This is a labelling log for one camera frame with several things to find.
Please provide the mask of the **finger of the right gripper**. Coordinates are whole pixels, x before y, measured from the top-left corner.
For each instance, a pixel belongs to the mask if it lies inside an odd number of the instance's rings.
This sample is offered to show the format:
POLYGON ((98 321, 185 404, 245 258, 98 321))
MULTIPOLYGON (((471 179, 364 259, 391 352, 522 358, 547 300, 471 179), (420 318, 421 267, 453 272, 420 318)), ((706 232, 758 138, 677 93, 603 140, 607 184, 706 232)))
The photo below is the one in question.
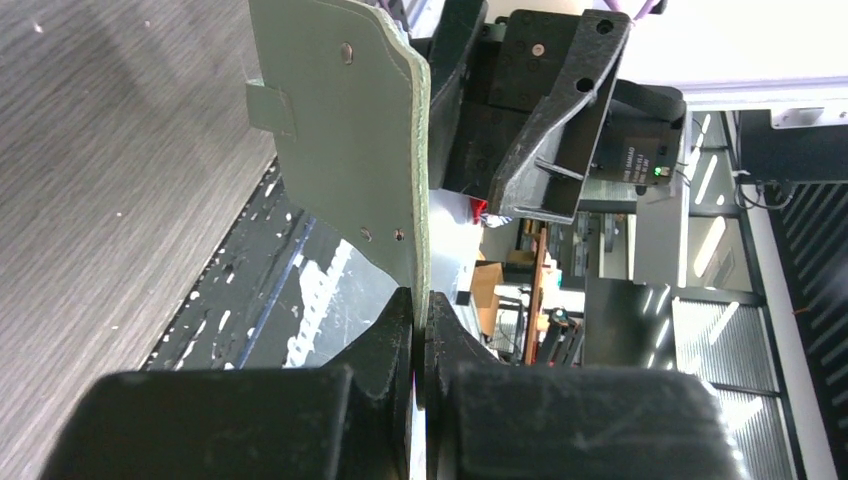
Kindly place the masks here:
POLYGON ((624 13, 587 10, 577 19, 550 92, 534 107, 494 174, 492 212, 573 222, 630 29, 624 13))
POLYGON ((428 181, 442 187, 459 125, 469 59, 480 35, 488 4, 484 0, 447 0, 431 39, 428 127, 428 181))

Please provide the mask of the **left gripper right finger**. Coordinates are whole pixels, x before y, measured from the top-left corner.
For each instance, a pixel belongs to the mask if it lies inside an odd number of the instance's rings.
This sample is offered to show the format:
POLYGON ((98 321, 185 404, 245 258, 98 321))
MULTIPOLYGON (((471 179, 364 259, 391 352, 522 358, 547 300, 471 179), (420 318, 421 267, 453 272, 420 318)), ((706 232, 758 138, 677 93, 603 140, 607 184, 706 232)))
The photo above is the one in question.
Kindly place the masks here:
POLYGON ((638 368, 509 366, 429 298, 430 479, 745 479, 714 389, 638 368))

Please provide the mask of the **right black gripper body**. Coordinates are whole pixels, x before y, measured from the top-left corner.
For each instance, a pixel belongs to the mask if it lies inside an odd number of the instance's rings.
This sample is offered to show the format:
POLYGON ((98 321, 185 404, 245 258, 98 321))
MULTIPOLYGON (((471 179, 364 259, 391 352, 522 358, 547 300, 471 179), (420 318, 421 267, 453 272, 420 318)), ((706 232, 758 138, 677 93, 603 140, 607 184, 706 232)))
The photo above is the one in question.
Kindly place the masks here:
POLYGON ((478 199, 576 199, 591 178, 667 184, 686 105, 623 80, 624 13, 480 7, 440 21, 440 185, 478 199))

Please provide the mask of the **green card holder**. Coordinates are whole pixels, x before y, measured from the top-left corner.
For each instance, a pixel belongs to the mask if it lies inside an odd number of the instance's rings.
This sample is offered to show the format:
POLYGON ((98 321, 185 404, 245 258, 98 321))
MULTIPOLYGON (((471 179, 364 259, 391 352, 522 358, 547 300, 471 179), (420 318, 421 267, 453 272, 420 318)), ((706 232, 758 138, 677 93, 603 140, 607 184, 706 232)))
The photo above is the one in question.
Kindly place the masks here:
POLYGON ((253 1, 261 76, 250 124, 272 134, 290 199, 412 293, 431 291, 430 69, 389 15, 359 1, 253 1))

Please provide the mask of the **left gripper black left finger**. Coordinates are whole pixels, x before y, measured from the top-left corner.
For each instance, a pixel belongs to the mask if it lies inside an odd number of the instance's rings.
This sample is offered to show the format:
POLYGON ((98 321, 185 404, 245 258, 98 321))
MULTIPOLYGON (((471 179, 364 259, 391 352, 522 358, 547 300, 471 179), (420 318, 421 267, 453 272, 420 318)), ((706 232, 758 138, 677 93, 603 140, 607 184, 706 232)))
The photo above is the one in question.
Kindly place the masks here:
POLYGON ((320 367, 114 373, 83 396, 45 479, 405 479, 412 295, 320 367))

